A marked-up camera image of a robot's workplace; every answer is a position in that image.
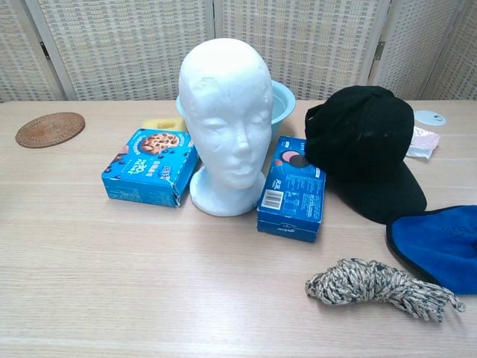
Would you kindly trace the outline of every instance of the round rattan placemat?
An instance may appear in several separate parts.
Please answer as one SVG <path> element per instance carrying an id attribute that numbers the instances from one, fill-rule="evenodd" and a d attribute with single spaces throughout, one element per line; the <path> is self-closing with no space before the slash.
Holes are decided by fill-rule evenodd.
<path id="1" fill-rule="evenodd" d="M 52 113 L 36 118 L 21 127 L 15 140 L 27 148 L 50 147 L 71 139 L 83 128 L 84 118 L 77 113 Z"/>

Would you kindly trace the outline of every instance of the blue cereal box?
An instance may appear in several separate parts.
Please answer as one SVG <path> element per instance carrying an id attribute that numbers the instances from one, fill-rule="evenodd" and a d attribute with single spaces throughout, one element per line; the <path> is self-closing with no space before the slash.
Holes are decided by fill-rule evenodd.
<path id="1" fill-rule="evenodd" d="M 305 140 L 281 136 L 257 208 L 259 231 L 314 242 L 326 175 L 305 158 Z"/>
<path id="2" fill-rule="evenodd" d="M 139 129 L 101 178 L 110 198 L 178 207 L 197 162 L 187 132 Z"/>

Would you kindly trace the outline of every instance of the black baseball cap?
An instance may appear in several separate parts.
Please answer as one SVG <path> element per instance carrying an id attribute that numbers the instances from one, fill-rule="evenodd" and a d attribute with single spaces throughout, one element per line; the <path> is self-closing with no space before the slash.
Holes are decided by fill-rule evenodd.
<path id="1" fill-rule="evenodd" d="M 352 86 L 310 108 L 306 159 L 364 217 L 387 224 L 422 213 L 426 197 L 404 164 L 414 130 L 409 104 L 383 87 Z"/>

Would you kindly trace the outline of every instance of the gray rope coil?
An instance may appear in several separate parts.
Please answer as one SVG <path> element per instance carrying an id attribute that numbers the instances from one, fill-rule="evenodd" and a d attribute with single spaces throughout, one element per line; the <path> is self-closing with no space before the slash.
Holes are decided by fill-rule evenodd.
<path id="1" fill-rule="evenodd" d="M 417 280 L 403 271 L 360 259 L 342 259 L 326 272 L 306 281 L 306 294 L 328 305 L 390 302 L 415 318 L 442 322 L 448 302 L 457 311 L 465 305 L 446 288 Z"/>

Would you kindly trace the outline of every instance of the wooden table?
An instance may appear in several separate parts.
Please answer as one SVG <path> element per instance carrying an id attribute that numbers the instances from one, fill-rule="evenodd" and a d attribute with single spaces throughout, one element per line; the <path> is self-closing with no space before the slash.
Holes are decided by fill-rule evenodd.
<path id="1" fill-rule="evenodd" d="M 303 137 L 299 101 L 281 127 Z M 406 158 L 433 210 L 477 203 L 477 102 L 415 101 L 448 123 L 432 158 Z M 84 116 L 44 149 L 15 142 L 26 122 Z M 315 244 L 259 233 L 254 212 L 220 219 L 188 197 L 172 209 L 110 200 L 101 172 L 172 101 L 0 105 L 0 357 L 477 357 L 477 297 L 442 324 L 390 304 L 327 307 L 305 281 L 342 257 L 402 267 L 385 227 L 331 192 Z"/>

